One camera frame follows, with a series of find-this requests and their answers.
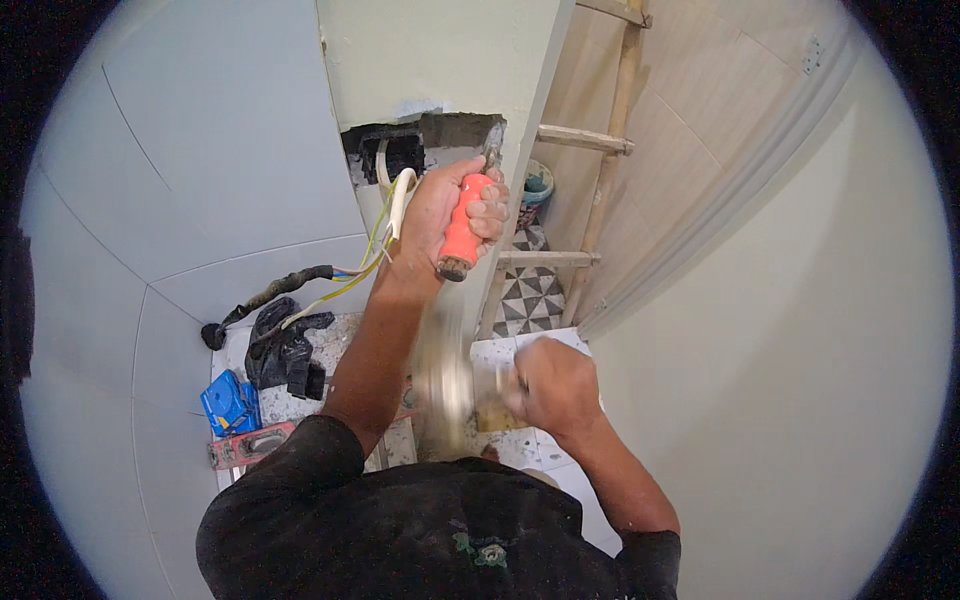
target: wooden ladder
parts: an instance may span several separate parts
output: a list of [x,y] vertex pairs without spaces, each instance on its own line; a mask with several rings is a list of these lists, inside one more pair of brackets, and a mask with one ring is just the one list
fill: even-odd
[[616,175],[617,162],[621,156],[629,156],[634,151],[634,142],[626,139],[624,134],[627,130],[627,118],[630,114],[630,101],[634,89],[636,70],[640,64],[640,32],[650,28],[650,19],[642,13],[641,2],[642,0],[627,0],[627,4],[623,4],[617,2],[617,0],[577,0],[579,6],[603,12],[627,22],[627,26],[623,30],[623,41],[620,45],[620,61],[616,69],[616,86],[613,89],[613,106],[607,133],[587,132],[543,124],[537,128],[537,141],[589,148],[604,153],[603,160],[600,162],[600,174],[593,190],[593,202],[590,206],[584,240],[580,244],[579,252],[513,250],[513,239],[516,233],[516,219],[514,219],[504,242],[509,250],[501,251],[496,262],[496,273],[480,318],[478,339],[486,340],[492,336],[493,321],[496,318],[496,308],[500,304],[500,296],[503,293],[507,269],[576,267],[577,270],[570,287],[566,290],[561,327],[569,327],[573,323],[573,316],[577,311],[577,305],[580,303],[580,295],[583,292],[584,283],[587,281],[589,268],[600,261],[600,254],[596,252],[597,240],[603,226],[607,197],[610,195],[613,178]]

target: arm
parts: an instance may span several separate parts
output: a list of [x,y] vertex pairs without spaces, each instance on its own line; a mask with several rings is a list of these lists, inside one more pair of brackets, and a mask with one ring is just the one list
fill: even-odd
[[[460,160],[423,177],[404,213],[400,240],[390,248],[393,261],[381,262],[360,328],[333,374],[320,414],[349,427],[366,456],[396,415],[420,316],[440,291],[437,254],[460,182],[479,173],[484,163],[482,156]],[[503,174],[491,169],[487,175],[497,183],[481,190],[481,202],[467,206],[470,228],[484,238],[480,255],[499,239],[509,216],[510,192],[502,183]]]
[[516,355],[529,388],[511,409],[545,430],[580,464],[618,532],[680,534],[673,505],[600,409],[596,366],[574,348],[541,338]]

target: black and white patterned tile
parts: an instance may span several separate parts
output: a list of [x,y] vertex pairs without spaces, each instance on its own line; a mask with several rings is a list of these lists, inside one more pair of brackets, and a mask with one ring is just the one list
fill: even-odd
[[[540,223],[518,231],[514,247],[522,251],[549,250]],[[554,270],[546,267],[508,269],[493,321],[493,338],[557,329],[563,312],[564,292]]]

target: bucket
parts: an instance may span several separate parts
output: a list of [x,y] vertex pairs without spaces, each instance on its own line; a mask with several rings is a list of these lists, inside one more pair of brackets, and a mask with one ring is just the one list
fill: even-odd
[[543,203],[553,194],[553,174],[550,169],[532,158],[527,161],[527,179],[523,183],[523,198],[520,200],[520,215],[516,228],[526,229],[533,225]]

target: worker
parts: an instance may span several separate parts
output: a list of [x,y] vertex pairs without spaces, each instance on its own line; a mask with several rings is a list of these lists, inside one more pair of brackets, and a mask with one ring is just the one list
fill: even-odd
[[[581,536],[580,502],[479,457],[363,474],[391,424],[462,178],[484,158],[423,177],[392,261],[319,414],[210,504],[197,560],[218,598],[676,598],[680,524],[600,408],[593,362],[540,339],[516,354],[511,409],[583,468],[623,540],[616,558]],[[500,237],[503,174],[467,206],[480,253]]]

